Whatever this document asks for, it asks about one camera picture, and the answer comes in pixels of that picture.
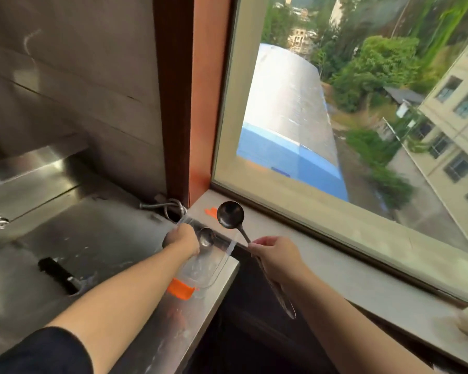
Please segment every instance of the clear plastic container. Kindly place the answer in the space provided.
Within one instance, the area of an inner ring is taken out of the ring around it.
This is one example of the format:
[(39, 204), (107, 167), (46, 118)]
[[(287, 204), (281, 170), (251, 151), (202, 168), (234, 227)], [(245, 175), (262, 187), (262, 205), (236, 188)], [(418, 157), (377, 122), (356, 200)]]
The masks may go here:
[(202, 221), (194, 220), (187, 214), (179, 221), (193, 226), (196, 236), (200, 237), (200, 231), (204, 228), (212, 230), (212, 245), (204, 247), (200, 244), (200, 253), (189, 259), (176, 276), (187, 286), (195, 289), (210, 287), (224, 267), (227, 258), (236, 246), (237, 230), (226, 229), (218, 223), (212, 215), (202, 218)]

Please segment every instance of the forearm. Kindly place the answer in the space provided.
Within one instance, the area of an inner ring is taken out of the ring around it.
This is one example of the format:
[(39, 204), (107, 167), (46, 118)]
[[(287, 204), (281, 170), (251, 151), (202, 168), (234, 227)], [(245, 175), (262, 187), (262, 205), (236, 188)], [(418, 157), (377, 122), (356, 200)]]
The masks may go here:
[(284, 289), (341, 374), (433, 373), (308, 268)]
[(101, 283), (49, 323), (81, 340), (94, 374), (107, 373), (149, 319), (187, 260), (178, 244)]

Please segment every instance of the person's right arm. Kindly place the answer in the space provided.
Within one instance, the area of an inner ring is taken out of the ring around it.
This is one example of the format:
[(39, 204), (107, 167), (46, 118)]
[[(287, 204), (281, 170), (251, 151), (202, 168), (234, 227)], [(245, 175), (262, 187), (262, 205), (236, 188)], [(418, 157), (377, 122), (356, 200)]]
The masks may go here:
[(433, 370), (314, 275), (286, 237), (248, 245), (281, 284), (341, 374), (425, 374)]

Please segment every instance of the hand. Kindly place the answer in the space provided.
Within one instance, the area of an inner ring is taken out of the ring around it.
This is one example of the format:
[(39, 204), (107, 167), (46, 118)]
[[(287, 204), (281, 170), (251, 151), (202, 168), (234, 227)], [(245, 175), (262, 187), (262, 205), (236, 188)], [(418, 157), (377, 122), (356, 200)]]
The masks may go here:
[(287, 237), (261, 237), (248, 244), (248, 251), (261, 258), (267, 276), (281, 284), (292, 280), (307, 267), (298, 247)]
[(175, 226), (163, 240), (163, 248), (173, 244), (187, 255), (187, 259), (200, 253), (200, 243), (194, 228), (186, 223)]

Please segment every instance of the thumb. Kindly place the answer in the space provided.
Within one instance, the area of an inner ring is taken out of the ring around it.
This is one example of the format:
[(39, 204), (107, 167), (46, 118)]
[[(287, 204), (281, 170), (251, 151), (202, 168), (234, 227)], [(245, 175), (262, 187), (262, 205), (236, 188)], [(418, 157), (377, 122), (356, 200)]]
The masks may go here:
[(247, 246), (248, 251), (255, 256), (262, 257), (265, 254), (265, 251), (267, 250), (266, 245), (261, 245), (257, 243), (250, 243)]

